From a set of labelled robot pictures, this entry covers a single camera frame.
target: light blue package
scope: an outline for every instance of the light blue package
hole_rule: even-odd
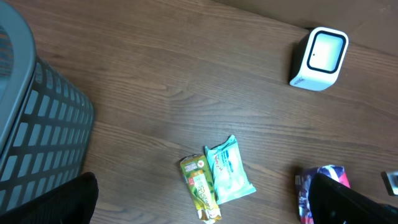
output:
[[[206,158],[213,173],[217,204],[234,200],[256,192],[243,170],[238,142],[231,135],[222,145],[209,149],[205,146]]]

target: floor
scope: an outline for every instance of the floor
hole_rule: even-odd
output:
[[[288,86],[298,27],[209,0],[13,0],[38,54],[85,92],[92,223],[201,223],[178,160],[234,134],[257,192],[222,223],[295,223],[294,171],[344,165],[352,189],[398,206],[398,58],[350,44],[323,92]]]

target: gray plastic laundry basket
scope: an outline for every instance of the gray plastic laundry basket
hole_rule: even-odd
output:
[[[0,1],[0,214],[81,171],[91,101],[36,56],[32,33]]]

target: black object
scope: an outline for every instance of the black object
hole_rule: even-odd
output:
[[[290,67],[289,82],[299,73],[304,58],[304,52],[307,48],[310,33],[308,33],[300,42],[294,46],[292,54],[292,62]]]
[[[89,224],[97,198],[97,181],[87,172],[1,215],[0,223]]]
[[[324,174],[315,174],[308,195],[315,224],[393,224],[398,209],[380,205]]]

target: white device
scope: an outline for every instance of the white device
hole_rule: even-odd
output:
[[[347,51],[348,37],[338,30],[318,27],[298,43],[290,85],[313,91],[332,86]]]
[[[381,177],[386,185],[388,194],[391,196],[398,196],[398,170],[382,172]]]

